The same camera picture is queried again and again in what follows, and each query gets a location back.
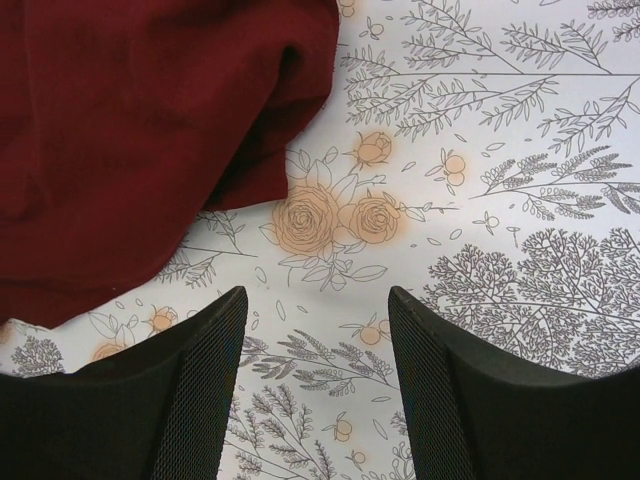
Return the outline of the dark red t-shirt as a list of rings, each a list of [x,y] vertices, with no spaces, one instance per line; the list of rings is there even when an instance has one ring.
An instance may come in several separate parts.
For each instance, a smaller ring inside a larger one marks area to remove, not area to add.
[[[153,278],[202,210],[287,192],[333,1],[5,1],[1,317],[55,328]]]

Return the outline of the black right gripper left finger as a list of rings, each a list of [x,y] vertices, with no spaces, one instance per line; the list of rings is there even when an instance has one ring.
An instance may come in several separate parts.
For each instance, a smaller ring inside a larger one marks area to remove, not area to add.
[[[5,479],[213,479],[248,313],[235,287],[73,373],[1,379]]]

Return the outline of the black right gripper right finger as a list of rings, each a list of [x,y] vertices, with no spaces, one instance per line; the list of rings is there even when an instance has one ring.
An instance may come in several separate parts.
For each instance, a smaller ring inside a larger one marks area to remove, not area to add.
[[[589,379],[532,363],[400,287],[388,312],[418,478],[638,477],[637,368]]]

